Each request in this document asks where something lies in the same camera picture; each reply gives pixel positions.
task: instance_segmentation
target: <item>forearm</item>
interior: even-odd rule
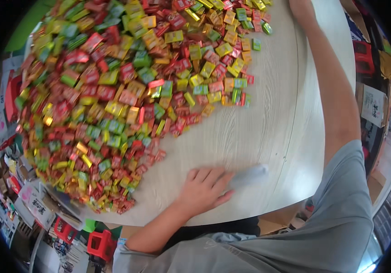
[[[317,21],[304,29],[317,69],[323,106],[326,165],[343,145],[360,139],[358,107],[346,74]]]
[[[172,203],[153,221],[134,233],[126,242],[133,251],[158,254],[171,236],[182,227],[189,217],[181,212],[177,203]]]

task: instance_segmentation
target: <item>person's right hand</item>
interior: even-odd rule
[[[289,6],[292,14],[304,30],[317,23],[311,0],[289,0]]]
[[[229,190],[221,195],[233,175],[225,172],[223,167],[192,169],[173,205],[190,219],[224,204],[234,193],[234,190]]]

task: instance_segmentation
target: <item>white wooden table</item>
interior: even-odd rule
[[[350,29],[338,0],[313,0],[317,19],[355,90],[355,60]],[[270,8],[272,36],[255,33],[262,51],[252,51],[254,85],[250,109],[221,107],[174,139],[161,141],[167,152],[134,193],[137,204],[123,215],[86,217],[122,225],[143,226],[178,195],[194,167],[226,166],[239,171],[268,164],[269,179],[242,188],[218,208],[191,219],[206,225],[261,215],[312,196],[323,173],[324,124],[315,65],[307,39],[293,20],[288,0]]]

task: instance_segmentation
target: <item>pile of candy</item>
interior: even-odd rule
[[[251,49],[271,34],[269,0],[58,1],[34,33],[15,103],[37,174],[95,212],[134,205],[160,139],[250,105]],[[196,111],[196,104],[201,111]]]

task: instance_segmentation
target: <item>red stool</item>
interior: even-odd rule
[[[116,243],[108,230],[104,230],[103,233],[92,232],[89,234],[87,252],[109,262],[115,252]]]
[[[63,221],[60,217],[57,217],[56,224],[54,225],[54,233],[56,233],[57,237],[61,238],[62,241],[70,245],[77,235],[77,230]]]
[[[375,65],[372,58],[372,46],[363,41],[353,41],[355,51],[356,72],[373,75]]]

